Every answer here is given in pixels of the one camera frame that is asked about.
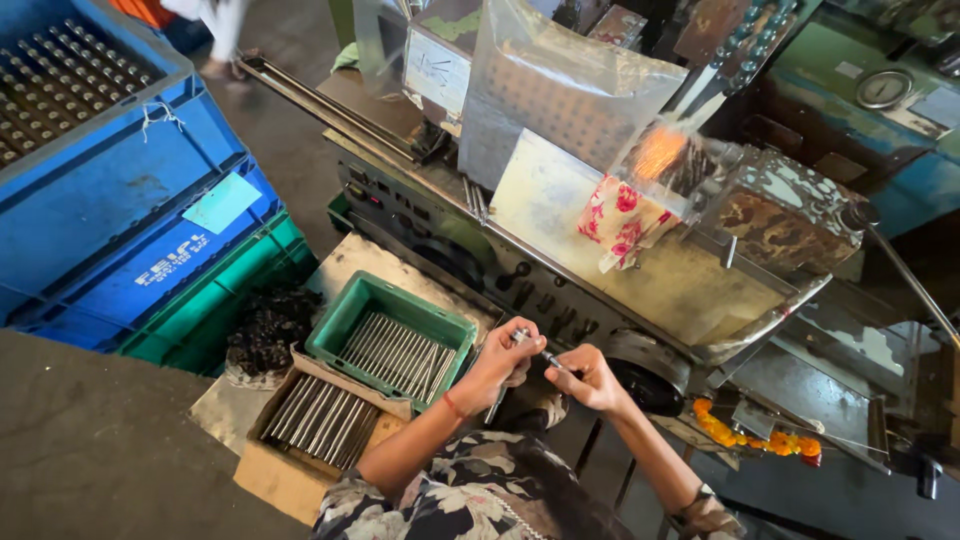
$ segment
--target floral cloth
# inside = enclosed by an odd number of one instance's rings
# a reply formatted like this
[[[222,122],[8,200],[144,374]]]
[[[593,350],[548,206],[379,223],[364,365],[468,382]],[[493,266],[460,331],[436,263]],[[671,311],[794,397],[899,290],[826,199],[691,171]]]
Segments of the floral cloth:
[[[652,247],[680,218],[643,197],[616,177],[604,175],[577,222],[577,231],[603,246],[600,271],[634,265],[643,248]]]
[[[355,469],[347,471],[327,491],[311,539],[564,538],[564,530],[576,527],[584,531],[567,537],[633,537],[610,509],[586,495],[563,461],[531,435],[474,431],[451,440],[428,469],[396,505]],[[565,509],[558,508],[563,504]],[[709,540],[742,533],[708,493],[680,519],[684,538],[704,530],[715,531],[704,536]]]

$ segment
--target cardboard box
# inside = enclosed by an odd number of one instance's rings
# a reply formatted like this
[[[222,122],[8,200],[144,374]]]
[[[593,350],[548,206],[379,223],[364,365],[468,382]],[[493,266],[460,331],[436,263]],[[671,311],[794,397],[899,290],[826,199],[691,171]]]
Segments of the cardboard box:
[[[233,474],[233,481],[281,512],[312,527],[327,487],[337,481],[342,471],[296,448],[284,452],[260,440],[260,435],[296,383],[297,375],[305,373],[325,380],[380,408],[376,426],[361,455],[409,424],[413,408],[410,400],[385,398],[318,360],[292,349],[291,353],[294,368],[248,431],[243,457]]]

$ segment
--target control panel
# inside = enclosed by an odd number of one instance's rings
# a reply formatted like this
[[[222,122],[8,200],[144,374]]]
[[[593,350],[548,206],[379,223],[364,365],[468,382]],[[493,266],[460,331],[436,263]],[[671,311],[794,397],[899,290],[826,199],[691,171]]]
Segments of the control panel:
[[[537,324],[560,349],[600,344],[629,319],[558,276],[440,197],[335,146],[351,209],[508,314]]]

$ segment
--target pressure gauge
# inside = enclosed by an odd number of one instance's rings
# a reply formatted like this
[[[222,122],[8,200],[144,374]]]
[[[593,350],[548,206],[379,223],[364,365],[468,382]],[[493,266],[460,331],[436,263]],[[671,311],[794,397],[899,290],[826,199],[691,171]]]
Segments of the pressure gauge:
[[[913,77],[888,69],[867,77],[856,87],[856,102],[867,109],[886,109],[903,100],[913,88]]]

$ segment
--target green plastic crate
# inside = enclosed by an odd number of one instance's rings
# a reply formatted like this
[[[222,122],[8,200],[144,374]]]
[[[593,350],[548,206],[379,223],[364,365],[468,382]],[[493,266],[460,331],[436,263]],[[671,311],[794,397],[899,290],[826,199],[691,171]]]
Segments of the green plastic crate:
[[[254,288],[303,283],[318,266],[286,210],[251,234],[131,335],[118,355],[209,375],[224,361]]]
[[[372,376],[338,356],[370,312],[382,313],[420,335],[456,351],[446,372],[439,375],[440,385],[436,392],[428,397],[426,402]],[[344,290],[340,291],[336,300],[327,309],[324,318],[313,329],[304,347],[314,357],[379,390],[385,396],[408,398],[413,401],[414,410],[424,411],[453,383],[476,335],[476,327],[460,315],[434,306],[423,298],[385,282],[369,272],[358,270],[350,277]]]

